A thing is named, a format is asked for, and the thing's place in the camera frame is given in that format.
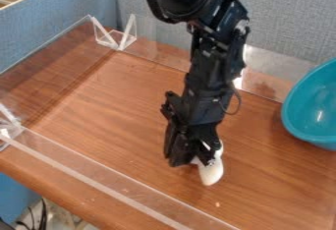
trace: blue bowl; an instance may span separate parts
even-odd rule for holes
[[[336,58],[316,67],[294,85],[281,117],[294,137],[336,150]]]

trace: wooden surface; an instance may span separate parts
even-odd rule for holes
[[[85,31],[0,79],[25,125],[240,229],[333,230],[336,154],[288,134],[281,104],[241,91],[241,110],[218,126],[225,176],[204,187],[197,168],[168,167],[161,152],[158,107],[184,73],[92,46]],[[101,229],[169,229],[12,147],[0,170]]]

